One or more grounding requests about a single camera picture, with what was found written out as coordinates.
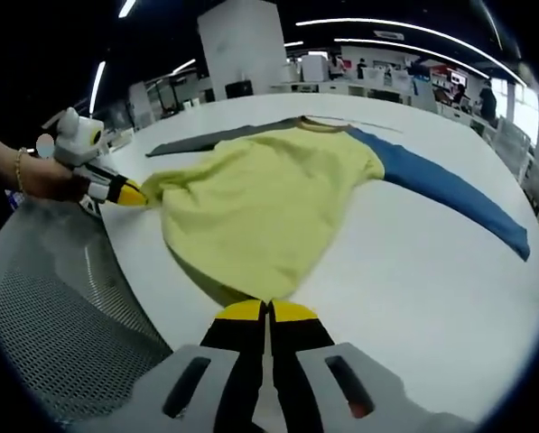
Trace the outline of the person's left hand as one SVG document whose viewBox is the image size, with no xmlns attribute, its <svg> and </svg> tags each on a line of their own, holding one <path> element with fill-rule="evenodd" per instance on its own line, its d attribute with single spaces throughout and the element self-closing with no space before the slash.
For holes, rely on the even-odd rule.
<svg viewBox="0 0 539 433">
<path fill-rule="evenodd" d="M 75 175 L 54 159 L 23 156 L 20 176 L 23 190 L 36 198 L 78 202 L 88 191 L 88 180 Z"/>
</svg>

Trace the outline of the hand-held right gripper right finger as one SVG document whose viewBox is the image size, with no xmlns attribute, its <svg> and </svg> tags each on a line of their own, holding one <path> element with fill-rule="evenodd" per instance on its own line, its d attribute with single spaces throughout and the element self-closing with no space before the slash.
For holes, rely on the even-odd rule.
<svg viewBox="0 0 539 433">
<path fill-rule="evenodd" d="M 273 377 L 290 432 L 471 432 L 474 423 L 410 400 L 395 373 L 335 343 L 310 309 L 270 304 Z"/>
</svg>

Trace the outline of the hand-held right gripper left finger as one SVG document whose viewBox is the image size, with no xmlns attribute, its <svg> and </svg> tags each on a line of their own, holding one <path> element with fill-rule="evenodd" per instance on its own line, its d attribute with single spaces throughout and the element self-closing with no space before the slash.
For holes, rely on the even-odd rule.
<svg viewBox="0 0 539 433">
<path fill-rule="evenodd" d="M 234 303 L 199 345 L 184 345 L 136 381 L 130 399 L 72 432 L 246 432 L 262 382 L 266 305 Z"/>
</svg>

